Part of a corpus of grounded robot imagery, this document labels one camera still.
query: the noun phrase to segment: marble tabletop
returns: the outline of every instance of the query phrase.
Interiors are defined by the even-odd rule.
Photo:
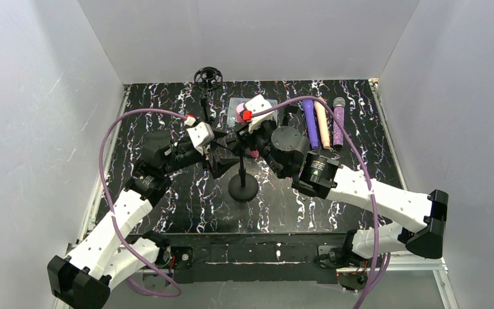
[[[192,83],[133,84],[125,111],[138,108],[163,108],[189,113],[203,118],[199,105],[199,90]],[[210,112],[215,117],[213,127],[232,134],[226,124],[230,98],[264,98],[282,102],[301,95],[316,95],[332,102],[336,97],[346,101],[345,128],[367,164],[370,176],[378,181],[401,187],[385,129],[367,80],[276,80],[224,82],[212,92]],[[306,132],[302,113],[286,115],[289,125]],[[278,113],[279,122],[284,117]],[[146,114],[130,117],[119,128],[111,166],[107,175],[109,188],[116,195],[130,177],[133,164],[140,155],[143,135],[149,131],[169,131],[173,139],[185,135],[182,121],[168,116]],[[222,157],[232,155],[217,150]],[[337,159],[354,170],[360,169],[348,145],[336,152],[322,150],[323,155]],[[237,174],[231,168],[222,178],[214,180],[201,164],[171,175],[172,186],[165,197],[134,229],[174,233],[202,232],[346,232],[373,226],[372,213],[337,201],[309,198],[291,189],[291,180],[280,180],[262,158],[246,159],[247,172],[259,182],[259,194],[249,203],[237,203],[228,194],[228,182]],[[108,211],[102,200],[96,223]],[[380,218],[382,223],[389,223]]]

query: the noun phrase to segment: cable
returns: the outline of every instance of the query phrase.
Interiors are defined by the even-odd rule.
[[[370,179],[370,174],[368,173],[368,169],[367,169],[367,167],[363,161],[361,154],[359,153],[359,150],[357,150],[357,148],[355,148],[355,145],[353,144],[351,137],[349,137],[349,135],[345,131],[345,128],[343,127],[343,125],[341,125],[340,122],[338,121],[338,117],[336,117],[336,115],[334,115],[334,111],[327,105],[327,102],[325,102],[324,100],[322,100],[318,97],[313,97],[311,95],[305,95],[305,96],[301,96],[301,97],[297,97],[297,98],[291,98],[285,102],[277,104],[276,106],[272,106],[271,108],[266,109],[265,111],[261,111],[260,113],[254,113],[252,115],[252,117],[254,118],[257,116],[265,115],[267,113],[271,113],[271,112],[275,111],[276,109],[283,108],[287,105],[290,105],[291,103],[302,101],[302,100],[314,100],[314,101],[321,103],[321,105],[323,105],[323,107],[325,107],[327,112],[330,114],[330,116],[334,120],[335,124],[340,128],[340,131],[343,133],[343,137],[345,138],[345,140],[347,141],[347,143],[351,147],[351,150],[355,154],[355,157],[357,157],[357,160],[359,161],[359,163],[361,165],[361,170],[363,171],[363,173],[365,175],[368,190],[371,191],[372,190],[372,182]],[[357,303],[355,303],[355,306],[353,307],[354,309],[360,308],[364,299],[366,298],[366,296],[368,295],[370,290],[374,287],[372,285],[372,282],[375,280],[374,272],[376,269],[376,262],[378,260],[378,252],[380,250],[380,231],[379,231],[380,223],[378,221],[378,204],[376,203],[376,197],[374,196],[374,194],[371,194],[370,201],[372,202],[372,214],[374,217],[374,251],[372,254],[372,262],[370,263],[370,271],[369,271],[369,275],[368,275],[367,285],[364,288],[361,297],[357,300]],[[381,269],[380,273],[381,273],[381,276],[383,276],[383,274],[385,273],[385,269]]]
[[[164,109],[156,109],[156,108],[141,108],[141,109],[135,109],[133,111],[128,111],[127,113],[124,113],[120,117],[118,117],[113,124],[111,124],[111,127],[107,130],[107,133],[105,133],[105,136],[103,137],[103,142],[101,143],[101,148],[99,149],[99,177],[101,178],[101,182],[103,185],[103,191],[105,192],[105,199],[107,200],[107,203],[109,204],[109,210],[114,214],[114,202],[113,198],[111,197],[111,192],[109,191],[109,188],[107,186],[106,180],[105,180],[105,171],[103,168],[103,155],[105,153],[105,145],[107,143],[107,140],[109,139],[109,136],[114,130],[114,127],[121,122],[123,119],[135,115],[135,114],[140,114],[140,113],[159,113],[163,115],[170,115],[173,117],[180,118],[181,120],[186,120],[187,117],[174,113],[172,111],[166,111]],[[111,216],[111,219],[113,221],[113,227],[114,227],[114,232],[118,236],[118,239],[120,242],[124,245],[124,247],[133,254],[137,259],[139,259],[141,262],[143,262],[147,267],[155,271],[158,275],[163,277],[165,280],[167,280],[172,286],[174,286],[177,289],[176,294],[164,294],[161,293],[161,291],[152,291],[148,290],[143,286],[138,285],[135,281],[128,279],[128,285],[132,287],[132,289],[135,292],[138,292],[139,294],[143,295],[152,295],[152,296],[160,296],[160,297],[177,297],[183,293],[183,289],[175,282],[175,280],[171,279],[168,275],[164,274],[156,265],[151,263],[149,260],[145,259],[139,252],[135,251],[126,241],[122,233],[120,232],[120,229],[118,228],[118,224],[116,222],[115,216]]]

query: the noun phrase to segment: round stand base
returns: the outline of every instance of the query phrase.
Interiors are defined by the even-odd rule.
[[[241,187],[241,176],[239,174],[234,175],[228,183],[228,193],[235,201],[251,201],[257,196],[258,192],[259,182],[251,174],[245,175],[245,187]]]

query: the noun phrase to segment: gray wall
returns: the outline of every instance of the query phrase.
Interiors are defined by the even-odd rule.
[[[0,1],[0,308],[50,308],[123,87],[75,0]]]
[[[163,282],[147,278],[145,286],[158,289]],[[343,292],[337,285],[317,285],[315,282],[229,281],[182,287],[182,296],[164,299],[140,296],[127,285],[119,285],[104,308],[351,309],[359,297],[359,294]],[[362,308],[443,309],[444,305],[431,271],[387,272]]]
[[[419,0],[79,0],[124,84],[378,77]]]
[[[461,308],[494,308],[494,1],[422,0],[380,78],[407,184],[450,193]]]

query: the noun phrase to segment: purple cable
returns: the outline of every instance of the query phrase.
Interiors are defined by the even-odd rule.
[[[311,95],[305,95],[305,96],[301,96],[301,97],[297,97],[297,98],[291,98],[285,102],[277,104],[276,106],[272,106],[271,108],[269,108],[265,111],[261,111],[260,113],[254,113],[252,115],[252,117],[257,117],[257,116],[261,116],[261,115],[264,115],[267,113],[271,113],[272,111],[275,111],[276,109],[283,108],[283,107],[290,105],[294,102],[299,102],[302,100],[314,100],[314,101],[321,103],[321,105],[323,105],[325,107],[327,112],[330,114],[330,116],[334,120],[334,123],[336,125],[338,125],[338,127],[340,128],[340,131],[343,133],[343,137],[345,138],[345,140],[347,141],[347,143],[351,147],[351,150],[353,150],[355,157],[357,157],[357,160],[359,160],[359,163],[361,165],[361,170],[363,171],[365,178],[366,178],[368,190],[372,190],[372,182],[370,179],[370,174],[368,173],[368,169],[367,169],[367,167],[363,161],[363,157],[359,153],[359,150],[357,150],[357,148],[355,148],[353,141],[351,140],[349,135],[347,135],[347,132],[345,132],[345,128],[343,127],[343,125],[338,120],[338,117],[336,117],[333,110],[327,105],[327,102],[325,102],[324,100],[322,100],[318,97],[313,97]],[[357,300],[357,303],[355,303],[355,306],[353,307],[355,309],[358,309],[361,306],[362,302],[364,301],[364,299],[366,298],[366,296],[368,295],[370,290],[374,287],[372,285],[372,283],[374,282],[374,279],[375,279],[374,278],[374,271],[376,269],[376,262],[378,260],[378,252],[380,250],[380,231],[379,231],[380,223],[378,221],[378,204],[376,203],[376,197],[374,196],[374,194],[371,194],[370,200],[372,202],[372,214],[373,214],[373,218],[374,218],[374,240],[375,240],[374,241],[374,252],[372,255],[372,262],[370,263],[370,271],[369,271],[369,275],[368,275],[367,285],[364,288],[361,297]],[[383,276],[383,274],[385,273],[385,269],[381,269],[380,273],[381,273],[381,276]]]
[[[164,115],[170,115],[173,117],[180,118],[182,120],[186,120],[187,117],[174,113],[172,111],[166,111],[164,109],[156,109],[156,108],[140,108],[140,109],[135,109],[133,111],[128,111],[127,113],[124,113],[122,116],[118,117],[113,124],[111,124],[111,127],[107,130],[107,133],[105,133],[105,137],[103,137],[103,142],[101,143],[101,148],[99,149],[99,177],[101,178],[101,183],[103,185],[103,191],[105,192],[105,199],[107,200],[107,203],[109,204],[109,210],[114,214],[114,202],[113,198],[111,197],[111,193],[109,192],[109,188],[107,186],[107,182],[105,181],[105,171],[103,168],[103,155],[105,153],[105,144],[107,143],[107,140],[109,139],[109,136],[113,132],[114,127],[121,122],[123,119],[135,115],[135,114],[141,114],[141,113],[159,113],[159,114],[164,114]],[[160,297],[177,297],[183,293],[183,289],[175,282],[175,280],[171,279],[168,275],[164,274],[156,265],[151,263],[149,260],[145,259],[139,252],[135,251],[127,242],[122,233],[120,232],[120,229],[118,228],[118,224],[116,222],[116,218],[114,216],[111,217],[113,220],[113,227],[114,227],[114,232],[118,236],[118,239],[120,239],[120,242],[122,245],[129,251],[133,256],[135,256],[137,259],[139,259],[141,262],[145,263],[147,267],[155,271],[159,276],[163,277],[166,279],[172,286],[175,286],[177,289],[176,294],[164,294],[161,292],[156,292],[156,291],[151,291],[148,290],[140,285],[138,285],[135,281],[129,280],[128,279],[128,285],[134,290],[135,292],[143,295],[151,295],[151,296],[160,296]]]

